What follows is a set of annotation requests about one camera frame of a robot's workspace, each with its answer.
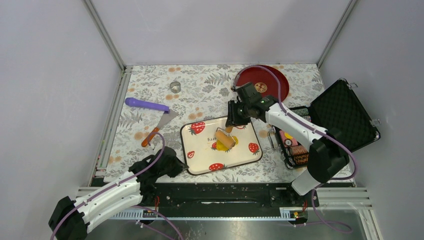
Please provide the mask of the wooden dough roller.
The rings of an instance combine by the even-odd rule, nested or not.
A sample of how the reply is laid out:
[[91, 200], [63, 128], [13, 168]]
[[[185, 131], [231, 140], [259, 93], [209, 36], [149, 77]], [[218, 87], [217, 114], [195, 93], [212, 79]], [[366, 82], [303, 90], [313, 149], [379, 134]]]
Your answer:
[[236, 138], [232, 135], [233, 126], [228, 126], [225, 128], [217, 127], [215, 131], [215, 138], [228, 150], [231, 150], [237, 145]]

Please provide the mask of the strawberry print tray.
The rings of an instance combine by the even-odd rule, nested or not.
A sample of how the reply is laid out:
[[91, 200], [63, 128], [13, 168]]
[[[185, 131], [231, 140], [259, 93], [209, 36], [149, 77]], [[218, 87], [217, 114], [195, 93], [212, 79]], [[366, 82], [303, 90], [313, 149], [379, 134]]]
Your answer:
[[188, 173], [193, 176], [258, 162], [263, 151], [252, 123], [226, 132], [227, 117], [188, 123], [180, 129]]

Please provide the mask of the yellow dough lump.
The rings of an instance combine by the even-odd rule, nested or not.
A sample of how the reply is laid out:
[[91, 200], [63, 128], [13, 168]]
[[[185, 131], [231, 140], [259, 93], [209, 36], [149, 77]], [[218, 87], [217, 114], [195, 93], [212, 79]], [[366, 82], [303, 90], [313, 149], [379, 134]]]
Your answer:
[[236, 136], [223, 135], [216, 141], [216, 149], [222, 152], [230, 151], [234, 146], [239, 143]]

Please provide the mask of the metal ring cutter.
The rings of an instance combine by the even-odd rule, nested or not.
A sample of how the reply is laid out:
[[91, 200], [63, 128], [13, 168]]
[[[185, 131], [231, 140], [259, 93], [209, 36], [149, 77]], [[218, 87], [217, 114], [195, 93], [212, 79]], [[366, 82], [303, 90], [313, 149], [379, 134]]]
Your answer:
[[173, 81], [169, 84], [169, 88], [172, 93], [178, 94], [181, 92], [181, 83], [179, 81]]

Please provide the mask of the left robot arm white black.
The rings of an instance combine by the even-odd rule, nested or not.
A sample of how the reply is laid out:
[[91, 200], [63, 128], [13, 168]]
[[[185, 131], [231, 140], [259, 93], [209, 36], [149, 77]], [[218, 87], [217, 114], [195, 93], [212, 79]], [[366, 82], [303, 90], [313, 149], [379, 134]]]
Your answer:
[[166, 146], [103, 187], [76, 199], [62, 198], [48, 221], [51, 239], [84, 240], [99, 224], [125, 209], [139, 204], [152, 207], [159, 201], [156, 181], [162, 176], [174, 178], [188, 168]]

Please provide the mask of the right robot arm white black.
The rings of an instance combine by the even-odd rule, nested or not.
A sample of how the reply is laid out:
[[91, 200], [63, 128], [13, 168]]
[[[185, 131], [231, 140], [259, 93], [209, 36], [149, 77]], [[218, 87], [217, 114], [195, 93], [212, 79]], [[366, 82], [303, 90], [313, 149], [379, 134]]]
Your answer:
[[285, 131], [307, 149], [307, 169], [291, 182], [286, 193], [291, 205], [301, 205], [308, 192], [329, 181], [349, 163], [351, 152], [338, 141], [342, 135], [339, 130], [327, 130], [307, 121], [284, 106], [279, 98], [262, 96], [250, 82], [233, 91], [237, 97], [228, 101], [226, 127], [261, 120]]

